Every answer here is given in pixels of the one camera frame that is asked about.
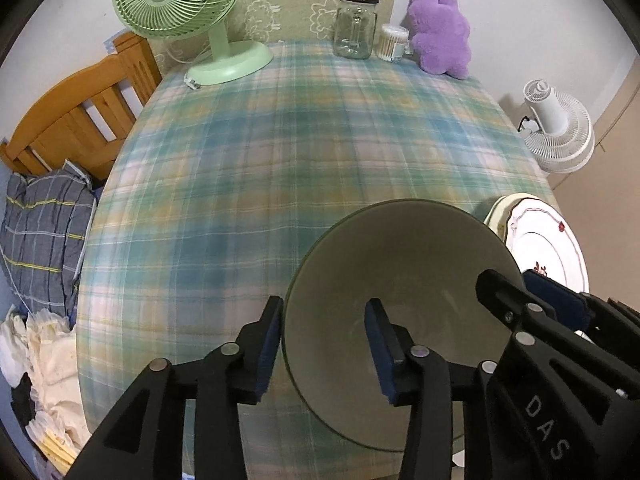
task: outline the tablecloth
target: tablecloth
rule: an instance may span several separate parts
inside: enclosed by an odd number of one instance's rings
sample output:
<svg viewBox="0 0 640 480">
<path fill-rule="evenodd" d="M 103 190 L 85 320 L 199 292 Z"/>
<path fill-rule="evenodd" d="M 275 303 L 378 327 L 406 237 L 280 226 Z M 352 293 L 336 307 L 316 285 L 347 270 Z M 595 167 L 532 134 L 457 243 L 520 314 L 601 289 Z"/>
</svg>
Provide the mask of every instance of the tablecloth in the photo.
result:
<svg viewBox="0 0 640 480">
<path fill-rule="evenodd" d="M 554 203 L 476 79 L 431 76 L 410 60 L 341 59 L 329 43 L 271 47 L 266 68 L 223 85 L 193 91 L 183 72 L 169 74 L 118 156 L 79 294 L 90 429 L 151 359 L 196 360 L 235 339 L 351 212 L 415 197 L 482 219 L 496 197 L 517 191 Z M 249 478 L 353 480 L 399 469 L 400 455 L 357 446 L 318 421 L 281 355 L 263 401 L 240 412 Z"/>
</svg>

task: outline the wooden chair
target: wooden chair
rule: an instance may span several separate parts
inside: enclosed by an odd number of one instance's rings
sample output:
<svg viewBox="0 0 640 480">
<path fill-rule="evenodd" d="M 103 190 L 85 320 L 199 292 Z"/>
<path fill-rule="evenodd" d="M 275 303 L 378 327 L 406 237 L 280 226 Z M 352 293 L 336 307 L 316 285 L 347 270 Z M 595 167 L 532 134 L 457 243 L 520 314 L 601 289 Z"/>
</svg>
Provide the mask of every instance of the wooden chair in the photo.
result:
<svg viewBox="0 0 640 480">
<path fill-rule="evenodd" d="M 50 89 L 22 118 L 0 158 L 13 171 L 44 174 L 66 158 L 99 180 L 107 178 L 135 123 L 118 83 L 129 80 L 143 105 L 160 83 L 148 43 L 126 32 L 114 41 L 117 54 L 67 77 Z M 116 136 L 107 141 L 82 103 L 91 101 Z"/>
</svg>

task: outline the green fan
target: green fan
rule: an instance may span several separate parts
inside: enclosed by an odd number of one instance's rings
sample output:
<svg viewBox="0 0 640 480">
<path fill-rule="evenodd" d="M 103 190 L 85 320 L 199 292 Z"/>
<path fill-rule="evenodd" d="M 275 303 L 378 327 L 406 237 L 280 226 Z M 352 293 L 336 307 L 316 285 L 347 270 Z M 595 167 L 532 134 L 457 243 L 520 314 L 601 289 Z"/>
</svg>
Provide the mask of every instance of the green fan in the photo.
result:
<svg viewBox="0 0 640 480">
<path fill-rule="evenodd" d="M 113 0 L 116 13 L 133 32 L 172 40 L 209 31 L 210 52 L 199 56 L 185 82 L 196 88 L 233 81 L 260 70 L 273 58 L 257 41 L 229 43 L 224 18 L 236 0 Z"/>
</svg>

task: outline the purple plush toy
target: purple plush toy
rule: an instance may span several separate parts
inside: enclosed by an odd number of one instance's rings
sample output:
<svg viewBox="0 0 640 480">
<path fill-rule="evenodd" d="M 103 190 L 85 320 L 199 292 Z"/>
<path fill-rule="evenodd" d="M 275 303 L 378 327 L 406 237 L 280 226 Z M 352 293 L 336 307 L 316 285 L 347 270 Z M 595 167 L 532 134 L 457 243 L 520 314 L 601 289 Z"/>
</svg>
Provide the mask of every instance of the purple plush toy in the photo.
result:
<svg viewBox="0 0 640 480">
<path fill-rule="evenodd" d="M 420 68 L 433 75 L 466 79 L 471 61 L 469 22 L 460 14 L 457 0 L 410 0 L 414 25 L 412 43 L 420 55 Z"/>
</svg>

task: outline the fan base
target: fan base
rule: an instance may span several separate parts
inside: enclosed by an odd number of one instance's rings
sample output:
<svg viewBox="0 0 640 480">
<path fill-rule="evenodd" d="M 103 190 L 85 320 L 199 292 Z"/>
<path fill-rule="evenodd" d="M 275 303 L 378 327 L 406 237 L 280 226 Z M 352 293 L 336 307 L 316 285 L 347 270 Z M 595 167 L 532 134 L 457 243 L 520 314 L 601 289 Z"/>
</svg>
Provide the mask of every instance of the fan base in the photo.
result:
<svg viewBox="0 0 640 480">
<path fill-rule="evenodd" d="M 185 80 L 192 80 L 200 86 L 226 83 L 260 70 L 271 59 L 273 54 L 265 44 L 257 41 L 235 41 L 229 43 L 228 57 L 192 65 Z"/>
</svg>

